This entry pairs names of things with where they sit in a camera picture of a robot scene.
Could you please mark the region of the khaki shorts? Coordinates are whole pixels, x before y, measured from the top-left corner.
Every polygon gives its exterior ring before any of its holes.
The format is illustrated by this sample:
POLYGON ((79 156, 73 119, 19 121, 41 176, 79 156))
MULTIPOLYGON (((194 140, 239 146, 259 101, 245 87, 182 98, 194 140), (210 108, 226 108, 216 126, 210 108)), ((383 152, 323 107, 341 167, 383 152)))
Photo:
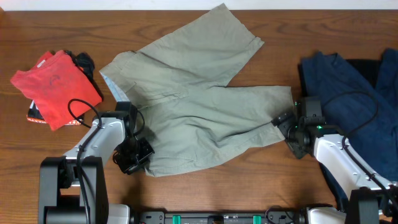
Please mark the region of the khaki shorts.
POLYGON ((221 4, 101 69, 113 95, 144 116, 147 175, 208 169, 283 140, 272 120, 292 108, 290 87, 229 85, 262 46, 221 4))

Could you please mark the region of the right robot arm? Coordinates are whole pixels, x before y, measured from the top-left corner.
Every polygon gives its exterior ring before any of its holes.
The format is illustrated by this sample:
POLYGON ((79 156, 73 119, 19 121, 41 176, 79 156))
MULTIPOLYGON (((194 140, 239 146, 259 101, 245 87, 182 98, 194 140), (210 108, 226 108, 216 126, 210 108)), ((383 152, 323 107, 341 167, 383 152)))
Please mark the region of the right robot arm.
POLYGON ((339 202, 339 208, 319 204, 296 212, 267 211, 269 223, 382 223, 381 215, 397 223, 397 185, 371 168, 338 126, 326 123, 318 98, 302 98, 294 111, 279 115, 272 124, 295 157, 314 157, 347 199, 339 202))

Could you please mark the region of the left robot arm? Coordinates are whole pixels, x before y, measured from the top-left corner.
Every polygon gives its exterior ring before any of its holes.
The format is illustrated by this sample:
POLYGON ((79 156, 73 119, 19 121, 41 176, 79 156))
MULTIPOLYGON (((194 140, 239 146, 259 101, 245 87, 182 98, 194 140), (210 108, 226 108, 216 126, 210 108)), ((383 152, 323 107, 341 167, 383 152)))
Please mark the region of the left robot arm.
POLYGON ((40 165, 39 223, 134 223, 127 205, 110 203, 104 176, 109 160, 130 175, 149 163, 153 149, 138 138, 136 109, 100 113, 83 139, 40 165))

